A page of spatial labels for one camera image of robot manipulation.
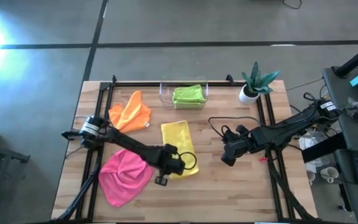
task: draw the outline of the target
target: desk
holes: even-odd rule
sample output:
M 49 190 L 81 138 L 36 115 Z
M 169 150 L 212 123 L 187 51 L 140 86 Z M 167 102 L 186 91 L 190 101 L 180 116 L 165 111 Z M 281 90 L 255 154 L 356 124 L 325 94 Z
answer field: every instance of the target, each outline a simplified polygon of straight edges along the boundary
M 353 100 L 358 101 L 358 88 L 353 88 L 349 84 L 350 80 L 357 75 L 358 69 L 352 71 L 347 78 L 342 79 L 335 76 L 331 68 L 323 70 L 323 76 L 329 94 L 333 103 L 338 108 L 343 108 L 347 105 L 347 98 L 349 96 L 353 98 Z M 358 151 L 358 122 L 342 114 L 339 117 L 339 124 L 342 128 L 346 148 L 352 151 Z M 356 175 L 349 150 L 338 150 L 334 153 L 334 156 L 341 170 L 341 178 L 348 182 L 356 183 Z M 347 183 L 343 183 L 343 185 L 346 190 L 346 196 L 350 201 L 350 206 L 355 212 L 358 221 L 358 185 Z
M 100 82 L 84 82 L 76 116 L 92 116 L 96 106 Z M 276 121 L 291 116 L 284 82 L 274 81 L 271 94 Z M 136 90 L 142 90 L 143 102 L 152 110 L 150 126 L 131 132 L 129 136 L 149 145 L 162 145 L 160 125 L 187 120 L 194 144 L 200 171 L 190 177 L 169 180 L 166 187 L 154 184 L 154 177 L 145 189 L 131 202 L 121 208 L 110 206 L 100 186 L 94 209 L 94 222 L 252 222 L 277 221 L 272 187 L 267 164 L 259 162 L 264 152 L 247 154 L 237 159 L 234 167 L 221 162 L 223 143 L 209 127 L 211 116 L 259 117 L 256 104 L 242 105 L 238 100 L 240 87 L 211 86 L 206 106 L 202 110 L 174 110 L 162 106 L 159 88 L 114 87 L 112 105 L 126 105 Z M 76 118 L 73 128 L 81 128 L 84 118 Z M 249 129 L 257 126 L 252 120 L 217 120 L 213 124 L 219 129 L 223 124 L 235 129 L 243 124 Z M 77 149 L 80 141 L 71 141 L 67 153 Z M 105 144 L 103 163 L 121 148 Z M 57 218 L 69 206 L 81 185 L 86 151 L 78 151 L 65 160 L 58 187 L 52 218 Z M 307 211 L 317 216 L 313 197 L 306 176 L 300 151 L 288 148 L 283 152 L 288 181 L 300 203 Z M 284 214 L 285 200 L 280 193 Z M 84 209 L 88 209 L 89 196 Z

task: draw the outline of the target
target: pink cloth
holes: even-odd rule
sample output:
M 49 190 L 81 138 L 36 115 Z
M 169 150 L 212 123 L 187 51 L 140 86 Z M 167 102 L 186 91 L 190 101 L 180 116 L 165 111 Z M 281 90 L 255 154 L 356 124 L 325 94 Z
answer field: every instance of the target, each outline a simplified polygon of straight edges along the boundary
M 110 205 L 121 207 L 138 195 L 153 175 L 140 156 L 123 149 L 107 161 L 99 173 L 99 182 Z

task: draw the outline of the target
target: potted plant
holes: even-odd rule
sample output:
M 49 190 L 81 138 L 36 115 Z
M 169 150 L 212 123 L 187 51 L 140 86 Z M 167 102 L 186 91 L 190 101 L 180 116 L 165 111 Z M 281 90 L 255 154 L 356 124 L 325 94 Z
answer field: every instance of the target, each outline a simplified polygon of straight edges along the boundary
M 272 72 L 263 76 L 260 76 L 258 62 L 255 61 L 252 68 L 251 76 L 248 77 L 245 72 L 242 72 L 242 77 L 246 81 L 246 84 L 242 87 L 239 94 L 239 99 L 243 104 L 255 103 L 257 98 L 261 94 L 267 94 L 273 90 L 269 87 L 269 84 L 276 79 L 280 71 Z

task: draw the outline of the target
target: white cup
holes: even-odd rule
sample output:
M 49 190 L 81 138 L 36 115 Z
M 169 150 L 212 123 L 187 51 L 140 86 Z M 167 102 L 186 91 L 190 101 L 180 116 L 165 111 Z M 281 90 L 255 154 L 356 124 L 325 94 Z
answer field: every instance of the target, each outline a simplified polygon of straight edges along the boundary
M 328 159 L 328 157 L 323 156 L 323 157 L 321 157 L 320 159 L 321 159 L 321 163 L 322 163 L 323 165 L 328 165 L 328 164 L 329 164 L 329 159 Z
M 313 185 L 313 181 L 316 178 L 316 174 L 313 172 L 307 172 L 306 173 L 308 175 L 308 180 L 309 180 L 309 185 L 312 186 Z
M 339 172 L 333 167 L 327 167 L 320 171 L 320 175 L 323 179 L 327 180 L 329 184 L 332 184 L 334 179 L 339 177 Z

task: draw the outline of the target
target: white pot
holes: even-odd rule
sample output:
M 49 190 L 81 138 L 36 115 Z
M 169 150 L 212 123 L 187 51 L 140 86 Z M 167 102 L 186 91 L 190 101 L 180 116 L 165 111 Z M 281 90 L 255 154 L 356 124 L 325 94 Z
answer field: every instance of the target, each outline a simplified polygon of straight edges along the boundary
M 247 86 L 247 84 L 245 84 L 242 88 L 241 88 L 241 91 L 240 91 L 240 94 L 239 94 L 239 100 L 242 104 L 245 104 L 245 105 L 249 105 L 249 104 L 253 104 L 255 103 L 255 101 L 258 99 L 258 97 L 260 96 L 260 94 L 258 93 L 257 96 L 255 97 L 249 97 L 247 96 L 245 93 L 244 93 L 244 88 Z

